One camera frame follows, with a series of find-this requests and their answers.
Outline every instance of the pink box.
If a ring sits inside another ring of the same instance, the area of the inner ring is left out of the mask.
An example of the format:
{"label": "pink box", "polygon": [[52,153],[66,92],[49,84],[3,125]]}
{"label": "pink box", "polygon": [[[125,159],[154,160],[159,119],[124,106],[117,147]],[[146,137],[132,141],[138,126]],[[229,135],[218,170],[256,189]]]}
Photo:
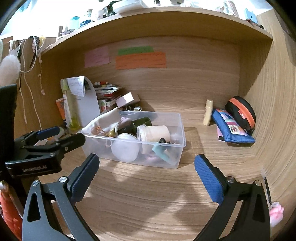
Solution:
{"label": "pink box", "polygon": [[117,107],[120,108],[122,106],[134,104],[139,101],[140,101],[139,96],[135,93],[130,92],[130,93],[127,93],[126,95],[120,97],[119,99],[117,99],[116,104],[117,104]]}

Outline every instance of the green sticky note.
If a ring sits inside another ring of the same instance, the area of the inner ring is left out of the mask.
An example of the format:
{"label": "green sticky note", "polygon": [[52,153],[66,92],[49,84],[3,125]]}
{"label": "green sticky note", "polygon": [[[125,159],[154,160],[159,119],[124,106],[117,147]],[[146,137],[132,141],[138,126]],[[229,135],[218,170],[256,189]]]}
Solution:
{"label": "green sticky note", "polygon": [[132,48],[124,48],[118,50],[118,55],[127,55],[133,53],[150,53],[154,52],[151,46],[140,46],[140,47],[132,47]]}

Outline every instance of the plastic storage box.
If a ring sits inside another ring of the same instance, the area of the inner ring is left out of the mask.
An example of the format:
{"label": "plastic storage box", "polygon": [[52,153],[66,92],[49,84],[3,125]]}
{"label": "plastic storage box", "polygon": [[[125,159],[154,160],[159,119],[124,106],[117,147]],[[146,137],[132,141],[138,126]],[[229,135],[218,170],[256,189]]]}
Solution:
{"label": "plastic storage box", "polygon": [[[121,117],[126,116],[131,120],[142,117],[149,117],[153,126],[165,125],[170,132],[171,144],[158,142],[144,142],[138,140],[127,140],[113,137],[85,136],[86,141],[83,151],[86,155],[94,153],[100,158],[110,159],[151,167],[177,168],[181,159],[183,148],[186,146],[184,127],[180,113],[146,112],[146,111],[120,111]],[[143,154],[143,145],[151,149],[148,154]],[[129,153],[133,156],[132,160],[126,158]]]}
{"label": "plastic storage box", "polygon": [[147,8],[146,4],[142,0],[122,0],[112,5],[113,12],[123,13],[135,9]]}

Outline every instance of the small bottle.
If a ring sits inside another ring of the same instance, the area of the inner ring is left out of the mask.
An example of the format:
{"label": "small bottle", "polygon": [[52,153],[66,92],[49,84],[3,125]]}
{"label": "small bottle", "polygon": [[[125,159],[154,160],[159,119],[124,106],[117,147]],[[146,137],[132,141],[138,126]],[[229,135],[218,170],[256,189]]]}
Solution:
{"label": "small bottle", "polygon": [[70,92],[67,79],[62,80],[62,91],[63,91],[63,97],[64,97],[64,108],[65,108],[67,127],[69,127],[71,131],[77,131],[81,127],[76,116],[72,94]]}
{"label": "small bottle", "polygon": [[137,134],[137,127],[140,125],[152,126],[151,120],[148,117],[143,117],[137,120],[133,120],[130,125],[121,128],[117,131],[118,134],[122,133],[132,133]]}
{"label": "small bottle", "polygon": [[160,1],[159,0],[154,0],[154,4],[157,6],[160,6]]}
{"label": "small bottle", "polygon": [[205,126],[208,126],[210,124],[212,111],[213,111],[213,101],[207,100],[207,103],[205,105],[205,115],[204,115],[204,121],[203,121]]}
{"label": "small bottle", "polygon": [[80,23],[79,27],[82,27],[82,26],[91,22],[91,13],[92,13],[92,8],[90,8],[86,11],[85,15],[81,19],[81,23]]}

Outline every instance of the white cloth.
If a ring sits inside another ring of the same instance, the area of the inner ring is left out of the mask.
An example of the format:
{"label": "white cloth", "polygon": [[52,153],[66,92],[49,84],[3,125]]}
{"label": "white cloth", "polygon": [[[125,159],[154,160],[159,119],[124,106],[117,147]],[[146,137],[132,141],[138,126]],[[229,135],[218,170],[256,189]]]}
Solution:
{"label": "white cloth", "polygon": [[114,128],[115,133],[117,133],[119,123],[120,114],[116,107],[92,120],[86,127],[82,128],[81,132],[84,135],[107,136],[109,131]]}
{"label": "white cloth", "polygon": [[0,86],[16,83],[20,73],[20,62],[14,55],[7,55],[0,64]]}

